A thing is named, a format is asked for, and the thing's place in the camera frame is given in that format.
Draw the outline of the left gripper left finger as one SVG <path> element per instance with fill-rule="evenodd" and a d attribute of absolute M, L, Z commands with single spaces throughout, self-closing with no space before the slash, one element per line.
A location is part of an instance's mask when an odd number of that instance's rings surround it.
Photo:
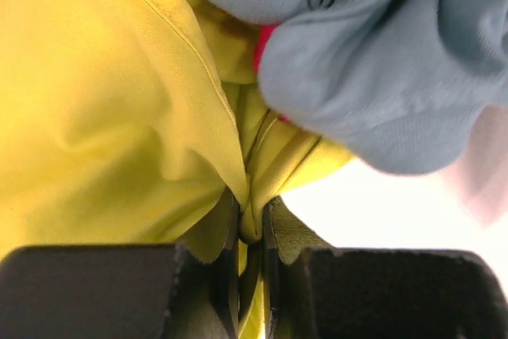
<path fill-rule="evenodd" d="M 236 338 L 239 205 L 178 241 L 25 246 L 1 262 L 4 338 Z"/>

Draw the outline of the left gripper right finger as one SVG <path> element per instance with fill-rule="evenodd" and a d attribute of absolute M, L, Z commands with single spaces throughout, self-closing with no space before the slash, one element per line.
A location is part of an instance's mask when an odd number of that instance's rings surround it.
<path fill-rule="evenodd" d="M 279 198 L 264 207 L 269 338 L 504 338 L 507 301 L 473 252 L 335 248 Z"/>

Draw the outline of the yellow-green cloth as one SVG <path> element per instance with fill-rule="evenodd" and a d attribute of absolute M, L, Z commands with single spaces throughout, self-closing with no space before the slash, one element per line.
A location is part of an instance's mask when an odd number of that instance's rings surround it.
<path fill-rule="evenodd" d="M 264 105 L 256 39 L 206 0 L 1 0 L 1 254 L 184 241 L 211 261 L 235 198 L 257 338 L 263 207 L 351 156 Z"/>

